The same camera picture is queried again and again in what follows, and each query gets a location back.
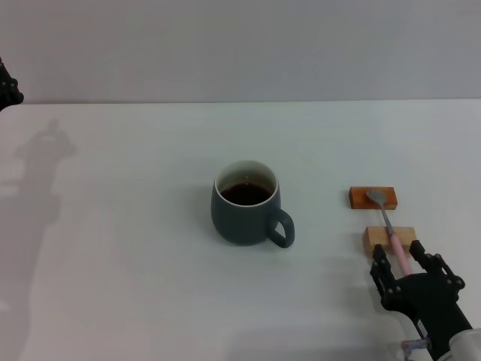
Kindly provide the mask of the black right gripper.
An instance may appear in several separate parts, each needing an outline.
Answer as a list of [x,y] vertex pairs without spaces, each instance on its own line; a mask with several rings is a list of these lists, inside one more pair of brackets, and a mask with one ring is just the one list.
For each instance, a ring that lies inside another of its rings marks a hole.
[[411,242],[409,251],[425,273],[396,279],[383,246],[376,244],[370,275],[382,306],[407,316],[419,336],[428,341],[428,353],[433,361],[443,361],[450,352],[450,339],[472,329],[457,304],[465,282],[454,274],[440,254],[426,253],[419,240]]

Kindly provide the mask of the pink handled metal spoon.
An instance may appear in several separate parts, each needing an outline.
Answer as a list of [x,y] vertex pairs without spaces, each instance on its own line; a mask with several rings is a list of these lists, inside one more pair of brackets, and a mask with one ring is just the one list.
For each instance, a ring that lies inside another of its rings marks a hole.
[[387,232],[389,234],[390,242],[392,249],[394,251],[394,254],[396,256],[396,259],[399,263],[399,266],[401,267],[401,270],[403,272],[404,276],[408,276],[412,274],[412,269],[410,267],[409,261],[407,259],[407,256],[404,252],[404,249],[401,246],[401,242],[399,238],[397,237],[393,226],[391,225],[391,222],[387,216],[386,209],[385,209],[385,203],[386,203],[386,194],[383,193],[381,190],[368,190],[366,192],[367,197],[373,201],[374,203],[378,204],[380,206],[380,210],[383,216],[383,219],[386,224]]

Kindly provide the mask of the dark grey ceramic cup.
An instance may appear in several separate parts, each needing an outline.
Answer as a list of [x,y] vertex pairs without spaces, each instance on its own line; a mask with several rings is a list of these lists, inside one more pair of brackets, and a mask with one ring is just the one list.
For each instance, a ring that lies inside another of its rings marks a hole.
[[[271,197],[257,205],[242,206],[221,196],[223,190],[241,183],[264,187],[272,192]],[[233,244],[251,246],[269,239],[286,249],[294,243],[295,224],[281,207],[277,176],[261,162],[241,160],[226,166],[213,182],[210,213],[217,232]]]

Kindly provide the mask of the light wooden arch block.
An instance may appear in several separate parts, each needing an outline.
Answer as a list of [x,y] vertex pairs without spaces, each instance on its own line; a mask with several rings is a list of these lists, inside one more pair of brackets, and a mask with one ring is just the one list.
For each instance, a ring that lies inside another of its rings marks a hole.
[[[417,239],[415,229],[413,227],[395,227],[394,231],[405,254],[410,257],[410,244]],[[374,248],[378,244],[383,247],[387,254],[395,255],[385,226],[367,226],[362,236],[362,243],[368,259],[372,258]]]

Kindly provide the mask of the dark brown wooden block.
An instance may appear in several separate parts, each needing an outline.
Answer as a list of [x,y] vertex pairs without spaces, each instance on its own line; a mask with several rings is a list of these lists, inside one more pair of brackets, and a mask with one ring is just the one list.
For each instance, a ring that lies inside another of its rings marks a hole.
[[379,210],[380,206],[368,198],[367,192],[371,190],[379,190],[386,196],[384,208],[387,210],[395,210],[398,206],[397,196],[393,187],[350,187],[349,201],[351,209],[356,210]]

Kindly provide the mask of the dark coffee liquid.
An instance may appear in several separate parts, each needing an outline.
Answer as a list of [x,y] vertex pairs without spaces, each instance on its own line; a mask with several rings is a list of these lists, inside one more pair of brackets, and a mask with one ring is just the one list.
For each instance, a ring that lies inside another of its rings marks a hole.
[[251,206],[265,202],[272,192],[255,184],[241,183],[223,190],[220,194],[235,205]]

